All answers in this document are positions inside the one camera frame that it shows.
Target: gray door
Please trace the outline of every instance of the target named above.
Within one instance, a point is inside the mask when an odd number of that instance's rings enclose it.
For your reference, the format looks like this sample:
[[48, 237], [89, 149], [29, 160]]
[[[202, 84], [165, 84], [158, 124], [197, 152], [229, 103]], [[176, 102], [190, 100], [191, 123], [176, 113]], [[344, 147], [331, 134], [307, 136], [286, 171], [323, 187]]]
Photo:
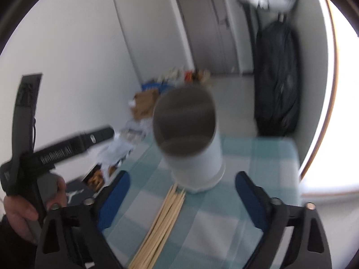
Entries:
[[224, 0], [177, 0], [197, 69], [238, 73], [236, 46]]

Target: finger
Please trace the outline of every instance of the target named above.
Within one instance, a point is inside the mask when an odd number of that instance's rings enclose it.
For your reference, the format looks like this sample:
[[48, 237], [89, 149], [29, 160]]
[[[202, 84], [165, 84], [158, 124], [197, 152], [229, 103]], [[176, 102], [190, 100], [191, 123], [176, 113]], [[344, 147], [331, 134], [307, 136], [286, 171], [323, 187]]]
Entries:
[[26, 241], [36, 243], [36, 240], [30, 231], [29, 225], [21, 215], [17, 213], [8, 213], [7, 218], [15, 233]]
[[61, 207], [67, 206], [67, 197], [66, 197], [65, 189], [66, 189], [65, 180], [59, 176], [59, 178], [57, 179], [57, 193], [53, 198], [47, 201], [46, 203], [47, 210], [49, 210], [54, 203], [61, 205]]
[[20, 195], [5, 196], [4, 208], [7, 215], [18, 214], [31, 221], [36, 221], [39, 217], [33, 205]]
[[57, 189], [58, 189], [58, 191], [66, 190], [66, 183], [62, 177], [59, 177], [57, 180]]
[[59, 204], [61, 207], [67, 206], [67, 198], [64, 190], [56, 193], [56, 195], [46, 203], [47, 210], [49, 210], [54, 203]]

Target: black bag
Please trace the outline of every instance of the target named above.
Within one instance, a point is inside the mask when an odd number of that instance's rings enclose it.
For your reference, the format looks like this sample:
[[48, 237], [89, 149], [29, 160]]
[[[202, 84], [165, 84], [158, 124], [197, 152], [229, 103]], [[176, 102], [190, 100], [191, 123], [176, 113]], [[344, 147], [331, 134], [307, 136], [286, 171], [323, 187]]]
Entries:
[[254, 70], [254, 117], [258, 133], [284, 136], [295, 130], [299, 115], [297, 44], [290, 26], [275, 21], [259, 31]]

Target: checkered tablecloth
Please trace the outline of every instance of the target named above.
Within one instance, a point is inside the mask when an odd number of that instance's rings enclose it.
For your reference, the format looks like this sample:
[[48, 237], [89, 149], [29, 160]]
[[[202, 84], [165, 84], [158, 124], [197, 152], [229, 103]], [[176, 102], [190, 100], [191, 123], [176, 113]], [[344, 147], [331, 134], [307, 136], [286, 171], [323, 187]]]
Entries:
[[[269, 196], [300, 205], [299, 161], [293, 141], [222, 137], [221, 143], [226, 163], [222, 180], [206, 192], [187, 193], [154, 268], [243, 268], [262, 232], [253, 226], [236, 192], [238, 171], [246, 171]], [[129, 172], [131, 187], [104, 236], [121, 264], [128, 265], [173, 183], [151, 134], [120, 169]], [[279, 268], [281, 258], [275, 258], [272, 268]]]

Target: tiled floor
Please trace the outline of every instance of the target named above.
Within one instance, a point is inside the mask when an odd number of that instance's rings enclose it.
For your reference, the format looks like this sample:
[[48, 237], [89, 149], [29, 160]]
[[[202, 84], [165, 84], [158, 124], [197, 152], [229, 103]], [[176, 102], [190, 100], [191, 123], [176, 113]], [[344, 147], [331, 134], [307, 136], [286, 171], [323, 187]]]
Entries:
[[216, 104], [221, 135], [257, 135], [253, 76], [214, 77], [209, 91]]

